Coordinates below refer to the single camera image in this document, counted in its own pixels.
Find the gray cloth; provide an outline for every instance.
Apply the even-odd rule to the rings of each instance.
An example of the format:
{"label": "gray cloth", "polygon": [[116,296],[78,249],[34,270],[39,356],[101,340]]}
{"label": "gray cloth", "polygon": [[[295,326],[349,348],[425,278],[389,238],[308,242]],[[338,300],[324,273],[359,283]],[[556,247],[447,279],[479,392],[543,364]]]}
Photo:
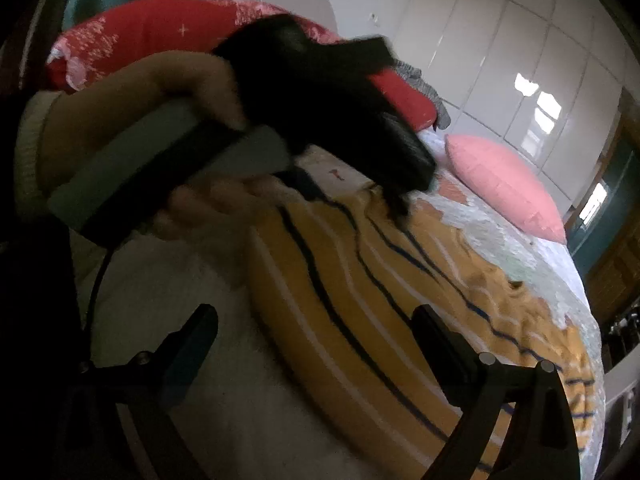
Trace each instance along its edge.
{"label": "gray cloth", "polygon": [[408,63],[405,63],[404,61],[400,61],[399,59],[396,59],[394,70],[396,70],[396,73],[407,83],[409,83],[412,88],[423,94],[436,107],[438,117],[433,124],[434,129],[436,129],[436,127],[441,130],[448,128],[451,124],[449,113],[444,106],[444,102],[442,102],[442,99],[435,91],[435,88],[427,85],[424,79],[422,79],[422,70]]}

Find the red pillow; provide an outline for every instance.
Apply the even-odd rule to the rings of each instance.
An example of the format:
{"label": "red pillow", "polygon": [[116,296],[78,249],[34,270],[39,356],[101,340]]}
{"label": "red pillow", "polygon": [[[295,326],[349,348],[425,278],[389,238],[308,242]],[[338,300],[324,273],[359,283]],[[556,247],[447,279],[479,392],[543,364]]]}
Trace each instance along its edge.
{"label": "red pillow", "polygon": [[[210,52],[243,25],[284,12],[255,0],[135,0],[62,34],[47,60],[49,81],[54,88],[74,92],[156,52]],[[312,40],[340,41],[340,36],[317,23],[296,19]],[[371,79],[415,131],[433,124],[437,115],[433,103],[393,70]]]}

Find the hand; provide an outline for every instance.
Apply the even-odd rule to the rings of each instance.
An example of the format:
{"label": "hand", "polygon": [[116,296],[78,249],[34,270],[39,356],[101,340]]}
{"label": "hand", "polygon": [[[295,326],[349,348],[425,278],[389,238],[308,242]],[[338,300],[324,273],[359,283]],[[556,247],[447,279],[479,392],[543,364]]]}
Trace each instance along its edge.
{"label": "hand", "polygon": [[230,285],[242,283],[247,231],[261,208],[303,201],[272,176],[240,182],[218,179],[199,190],[180,186],[152,222],[161,238],[182,238]]}
{"label": "hand", "polygon": [[225,60],[198,52],[153,54],[54,103],[38,152],[41,191],[48,196],[122,130],[181,94],[192,95],[227,126],[246,128],[233,70]]}
{"label": "hand", "polygon": [[228,227],[220,227],[229,225],[234,225],[234,230],[244,230],[260,209],[301,200],[302,195],[274,176],[244,182],[218,178],[175,188],[166,208],[154,216],[150,227],[163,240],[201,237],[202,227],[207,232],[228,231]]}
{"label": "hand", "polygon": [[[54,103],[38,153],[42,192],[48,196],[113,137],[180,94],[192,95],[206,113],[231,128],[247,126],[228,62],[196,52],[154,54]],[[179,186],[153,218],[153,231],[165,239],[184,236],[216,214],[238,212],[249,202],[256,205],[254,185],[219,182],[211,190]]]}

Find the pink pillow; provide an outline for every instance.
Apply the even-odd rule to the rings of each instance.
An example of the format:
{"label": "pink pillow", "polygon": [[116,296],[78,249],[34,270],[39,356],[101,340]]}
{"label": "pink pillow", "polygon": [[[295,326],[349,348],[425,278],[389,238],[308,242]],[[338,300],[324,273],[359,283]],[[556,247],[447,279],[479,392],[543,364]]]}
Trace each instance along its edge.
{"label": "pink pillow", "polygon": [[459,179],[509,222],[526,234],[566,244],[556,204],[518,155],[466,135],[447,136],[446,148]]}

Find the black cable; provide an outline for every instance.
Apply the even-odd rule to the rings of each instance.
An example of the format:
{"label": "black cable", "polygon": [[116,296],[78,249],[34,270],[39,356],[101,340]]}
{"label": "black cable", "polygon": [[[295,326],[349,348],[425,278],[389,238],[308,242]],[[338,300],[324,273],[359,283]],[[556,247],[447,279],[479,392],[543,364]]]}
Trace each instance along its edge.
{"label": "black cable", "polygon": [[86,311],[86,322],[84,324],[84,330],[82,331],[82,339],[84,341],[84,349],[83,352],[83,361],[88,362],[91,360],[91,339],[94,327],[94,318],[95,318],[95,302],[98,299],[98,291],[100,291],[100,284],[102,283],[102,279],[104,277],[104,273],[107,271],[107,267],[109,267],[109,263],[111,261],[111,257],[115,249],[109,249],[107,253],[104,255],[104,259],[100,264],[100,269],[98,269],[98,274],[95,277],[94,286],[91,289],[91,296],[89,297],[89,305],[87,306]]}

